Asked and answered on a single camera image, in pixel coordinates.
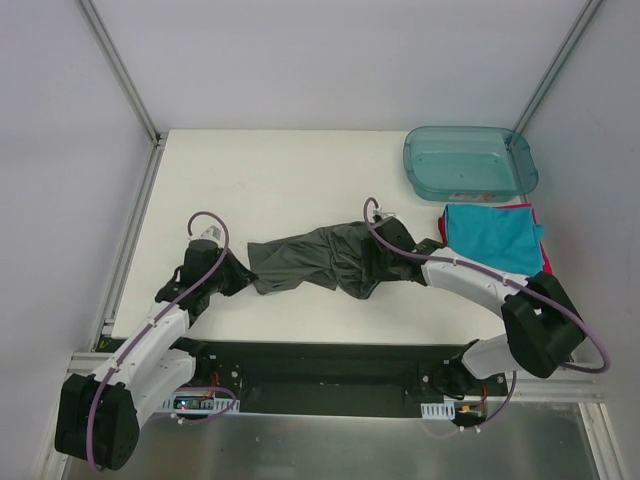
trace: cyan towel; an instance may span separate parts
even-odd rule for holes
[[[534,222],[531,207],[447,205],[444,216],[448,245],[460,255],[505,272],[542,270],[544,227]]]

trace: transparent blue container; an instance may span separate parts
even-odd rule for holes
[[[506,128],[416,128],[403,156],[407,178],[425,200],[508,202],[538,185],[529,144]]]

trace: metal frame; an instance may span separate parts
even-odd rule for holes
[[[604,3],[604,0],[587,0],[582,10],[578,14],[578,17],[571,25],[569,33],[562,41],[560,48],[556,52],[556,55],[551,60],[551,63],[547,67],[544,75],[540,79],[538,86],[536,87],[533,95],[529,99],[526,107],[520,114],[518,121],[513,127],[518,133],[522,133],[531,123],[531,120],[535,116],[536,112],[542,105],[542,102],[547,98],[551,88],[555,84],[556,79],[560,75],[560,72],[567,64],[567,61],[573,54],[580,39],[584,36],[587,28],[593,22],[596,13],[600,9],[600,6]]]
[[[147,163],[144,178],[138,189],[136,200],[129,216],[125,238],[118,252],[112,280],[100,309],[98,322],[93,336],[92,346],[100,335],[110,333],[117,307],[122,296],[126,275],[133,257],[135,245],[144,219],[153,183],[159,168],[166,135],[161,134],[146,109],[140,94],[131,79],[128,70],[109,35],[98,9],[93,0],[75,0],[82,16],[94,34],[123,94],[134,110],[138,121],[146,132],[152,146],[152,152]],[[513,129],[523,132],[537,113],[542,102],[548,96],[560,72],[575,48],[593,22],[596,13],[604,0],[587,0],[580,11],[566,38],[560,45],[558,52],[552,59],[545,74],[541,78],[536,90],[528,101]],[[104,353],[75,353],[71,359],[68,373],[87,374],[102,363],[110,354]],[[585,429],[596,460],[598,473],[603,479],[624,479],[626,472],[622,463],[619,448],[611,428],[608,412],[604,405],[600,385],[591,377],[569,370],[559,370],[550,379],[540,380],[527,374],[521,374],[514,395],[515,402],[551,402],[551,403],[579,403]],[[38,459],[38,478],[61,478],[66,456],[59,454],[53,448],[55,433],[55,415],[45,438],[48,448],[41,452]]]
[[[105,328],[109,328],[109,324],[113,324],[113,319],[115,318],[118,310],[118,305],[122,298],[122,292],[127,280],[129,266],[131,265],[140,229],[142,228],[142,221],[144,219],[145,212],[147,211],[147,206],[149,205],[149,199],[151,198],[153,183],[155,182],[156,174],[160,167],[160,160],[162,159],[165,142],[165,138],[160,137],[159,143],[153,146],[151,155],[147,161],[144,176],[140,186],[138,187],[135,202],[131,213],[129,214],[125,237],[118,249],[118,260],[113,275],[111,276],[111,281],[109,282],[107,294],[102,306],[100,307],[98,317],[94,324],[91,340],[92,349],[96,348],[103,330]]]
[[[122,57],[120,57],[118,49],[116,48],[115,43],[113,43],[111,35],[109,35],[107,27],[102,21],[100,13],[93,3],[93,0],[76,0],[76,2],[80,9],[80,13],[86,20],[87,25],[89,25],[89,29],[94,34],[96,41],[98,42],[98,46],[102,50],[102,53],[113,72],[113,76],[118,81],[120,88],[122,88],[122,93],[131,105],[140,125],[144,128],[151,143],[154,146],[157,145],[160,140],[160,132],[158,132],[158,129],[153,123],[151,115],[149,115],[149,111],[145,107],[144,102],[140,97],[140,93],[133,83],[133,80],[129,75],[129,71],[122,61]]]
[[[602,480],[630,478],[613,434],[607,406],[604,403],[581,403],[580,413],[600,478]]]

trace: crumpled fabric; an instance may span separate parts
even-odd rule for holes
[[[367,299],[380,283],[363,278],[361,242],[369,237],[364,222],[316,228],[304,235],[249,243],[251,271],[259,294],[293,290],[309,282],[331,290],[340,287]]]

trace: white table surface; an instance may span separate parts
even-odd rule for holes
[[[440,239],[444,204],[421,200],[402,168],[407,132],[171,131],[112,335],[144,321],[157,290],[182,264],[186,221],[220,215],[233,253],[249,266],[248,242],[361,220],[373,195],[397,212],[416,241]],[[196,232],[209,219],[194,222]],[[308,283],[260,296],[253,287],[211,306],[189,331],[202,340],[464,344],[504,332],[492,313],[449,292],[415,283],[381,284],[368,300]]]

